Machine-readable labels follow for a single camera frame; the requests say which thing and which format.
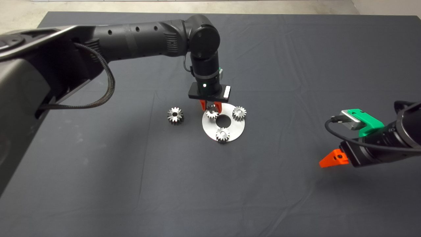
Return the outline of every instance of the metal plate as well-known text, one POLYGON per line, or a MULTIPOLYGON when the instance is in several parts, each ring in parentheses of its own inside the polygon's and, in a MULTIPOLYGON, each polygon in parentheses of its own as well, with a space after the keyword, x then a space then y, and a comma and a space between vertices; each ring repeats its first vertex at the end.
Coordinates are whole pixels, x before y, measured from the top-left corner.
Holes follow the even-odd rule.
MULTIPOLYGON (((220 115, 224 114, 231 119, 231 124, 229 127, 227 127, 229 130, 229 139, 227 142, 234 141, 235 139, 237 139, 242 134, 245 127, 245 120, 236 121, 232 117, 232 112, 234 108, 235 106, 231 104, 226 104, 226 103, 222 104, 222 113, 220 115)), ((210 119, 206 116, 205 113, 203 113, 203 117, 202 117, 203 130, 210 138, 214 139, 215 141, 216 141, 216 131, 220 129, 220 127, 216 125, 216 119, 210 119)))

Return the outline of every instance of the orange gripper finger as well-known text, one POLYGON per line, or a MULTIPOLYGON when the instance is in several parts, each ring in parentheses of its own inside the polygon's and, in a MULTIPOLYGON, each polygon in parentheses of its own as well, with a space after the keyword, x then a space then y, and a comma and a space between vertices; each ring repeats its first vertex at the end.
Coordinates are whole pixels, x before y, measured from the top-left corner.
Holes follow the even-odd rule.
POLYGON ((216 109, 218 110, 218 113, 222 112, 222 102, 213 102, 215 104, 216 109))
POLYGON ((206 110, 206 104, 208 103, 206 100, 199 100, 200 101, 200 106, 202 106, 202 110, 205 111, 206 110))
POLYGON ((319 165, 322 168, 341 164, 349 164, 349 160, 346 154, 340 149, 333 150, 319 162, 319 165))

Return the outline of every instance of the silver gear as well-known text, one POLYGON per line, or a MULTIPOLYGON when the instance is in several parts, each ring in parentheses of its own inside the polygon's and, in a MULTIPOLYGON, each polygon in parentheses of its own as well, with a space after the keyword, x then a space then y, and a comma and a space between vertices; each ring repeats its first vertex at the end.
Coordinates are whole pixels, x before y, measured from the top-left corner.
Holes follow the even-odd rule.
POLYGON ((215 105, 208 106, 205 113, 206 113, 206 116, 210 119, 216 119, 219 116, 219 113, 218 113, 215 105))
POLYGON ((242 121, 245 118, 246 114, 247 114, 247 111, 245 110, 244 107, 241 107, 241 106, 235 107, 234 110, 232 111, 232 117, 236 121, 242 121))
POLYGON ((220 142, 220 143, 224 143, 226 141, 228 141, 229 139, 229 131, 228 128, 220 128, 216 131, 216 139, 220 142))
POLYGON ((167 118, 168 118, 168 121, 171 124, 177 125, 177 124, 180 124, 181 122, 183 122, 184 114, 183 114, 183 111, 180 108, 174 107, 174 108, 171 108, 170 110, 168 110, 167 118))

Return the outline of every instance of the disc center hole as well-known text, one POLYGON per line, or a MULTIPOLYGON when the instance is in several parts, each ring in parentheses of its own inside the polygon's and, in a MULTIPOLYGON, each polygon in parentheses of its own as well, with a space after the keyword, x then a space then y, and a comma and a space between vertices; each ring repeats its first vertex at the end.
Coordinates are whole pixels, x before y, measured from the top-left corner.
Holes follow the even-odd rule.
POLYGON ((221 114, 216 118, 216 125, 218 127, 229 127, 231 125, 231 119, 227 115, 221 114))

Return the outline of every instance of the cable connector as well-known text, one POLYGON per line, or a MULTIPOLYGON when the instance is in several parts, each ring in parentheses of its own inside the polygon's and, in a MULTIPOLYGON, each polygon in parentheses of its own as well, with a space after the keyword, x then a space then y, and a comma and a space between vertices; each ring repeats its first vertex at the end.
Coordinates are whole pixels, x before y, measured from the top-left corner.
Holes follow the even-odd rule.
POLYGON ((352 122, 352 119, 350 119, 348 116, 346 115, 336 115, 336 116, 332 116, 330 118, 330 120, 332 121, 332 123, 349 123, 352 122))

